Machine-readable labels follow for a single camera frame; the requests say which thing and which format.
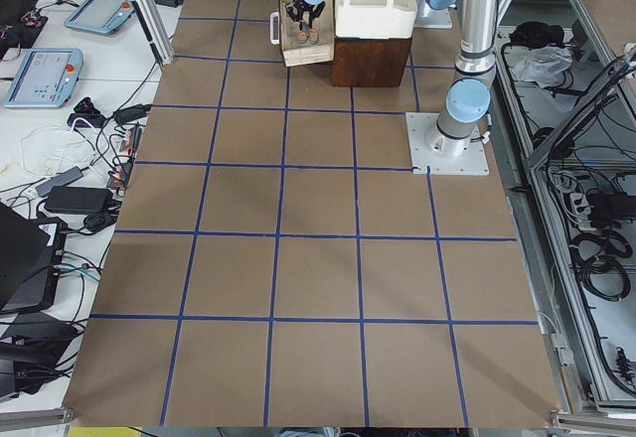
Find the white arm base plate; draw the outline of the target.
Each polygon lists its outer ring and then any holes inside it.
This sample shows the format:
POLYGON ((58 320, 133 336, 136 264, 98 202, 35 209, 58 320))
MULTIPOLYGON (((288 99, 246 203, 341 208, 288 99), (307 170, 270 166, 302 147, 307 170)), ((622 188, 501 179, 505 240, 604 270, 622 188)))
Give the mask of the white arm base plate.
POLYGON ((489 166, 478 126, 473 126, 467 138, 450 139, 438 130, 437 117, 438 113, 405 114, 412 171, 441 176, 488 176, 489 166))

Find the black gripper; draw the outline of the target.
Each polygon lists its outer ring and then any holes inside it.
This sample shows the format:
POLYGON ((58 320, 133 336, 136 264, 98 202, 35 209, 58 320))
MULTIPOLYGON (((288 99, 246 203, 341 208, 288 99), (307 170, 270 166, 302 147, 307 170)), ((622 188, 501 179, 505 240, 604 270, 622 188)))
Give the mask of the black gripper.
POLYGON ((303 31, 305 15, 308 15, 308 27, 313 29, 314 21, 320 17, 325 6, 325 2, 312 5, 304 0, 292 0, 291 3, 286 5, 286 13, 288 17, 297 24, 298 30, 303 31))

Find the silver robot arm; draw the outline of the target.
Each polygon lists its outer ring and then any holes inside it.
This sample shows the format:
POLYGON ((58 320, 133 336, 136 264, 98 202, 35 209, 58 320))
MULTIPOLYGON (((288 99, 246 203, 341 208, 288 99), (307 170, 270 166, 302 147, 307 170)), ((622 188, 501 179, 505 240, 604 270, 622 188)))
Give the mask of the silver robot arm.
POLYGON ((490 104, 500 0, 291 0, 286 14, 306 33, 329 1, 334 3, 336 38, 356 40, 406 39, 414 28, 432 28, 440 23, 442 12, 460 7, 455 78, 425 141, 439 157, 461 155, 490 104))

